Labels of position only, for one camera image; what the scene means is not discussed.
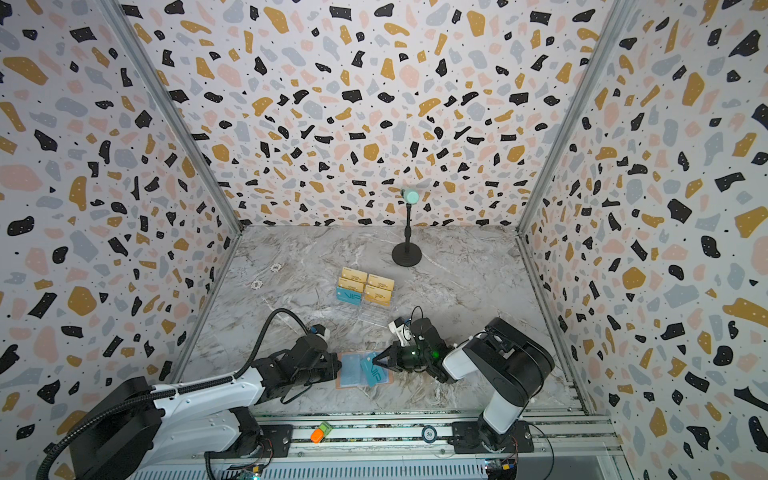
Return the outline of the pink leather card holder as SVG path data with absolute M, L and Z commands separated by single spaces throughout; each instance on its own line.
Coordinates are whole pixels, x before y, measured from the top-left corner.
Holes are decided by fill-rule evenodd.
M 356 387 L 368 387 L 365 384 L 365 381 L 362 376 L 362 371 L 360 368 L 361 357 L 367 353 L 371 353 L 371 352 L 345 352 L 339 355 L 339 360 L 342 364 L 342 367 L 336 379 L 337 389 L 341 390 L 341 389 L 349 389 L 349 388 L 356 388 Z M 389 371 L 389 375 L 390 375 L 390 382 L 388 384 L 391 384 L 393 381 L 393 377 L 390 371 Z

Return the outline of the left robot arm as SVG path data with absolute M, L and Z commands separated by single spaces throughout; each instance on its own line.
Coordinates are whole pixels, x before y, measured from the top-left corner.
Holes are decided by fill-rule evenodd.
M 155 386 L 129 379 L 47 447 L 36 476 L 48 478 L 64 452 L 78 479 L 126 479 L 152 463 L 202 451 L 246 454 L 262 437 L 251 407 L 288 404 L 294 386 L 309 391 L 333 382 L 341 367 L 324 338 L 308 333 L 267 357 L 253 350 L 231 374 Z

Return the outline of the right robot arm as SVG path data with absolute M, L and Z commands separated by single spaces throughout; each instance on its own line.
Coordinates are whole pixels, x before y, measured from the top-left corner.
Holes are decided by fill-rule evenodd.
M 529 429 L 520 418 L 555 368 L 543 346 L 501 318 L 454 346 L 426 317 L 397 320 L 391 326 L 396 332 L 408 332 L 410 338 L 394 342 L 372 359 L 373 365 L 393 372 L 426 373 L 444 384 L 477 373 L 493 388 L 477 420 L 452 424 L 449 443 L 457 453 L 532 450 L 532 444 L 522 438 Z

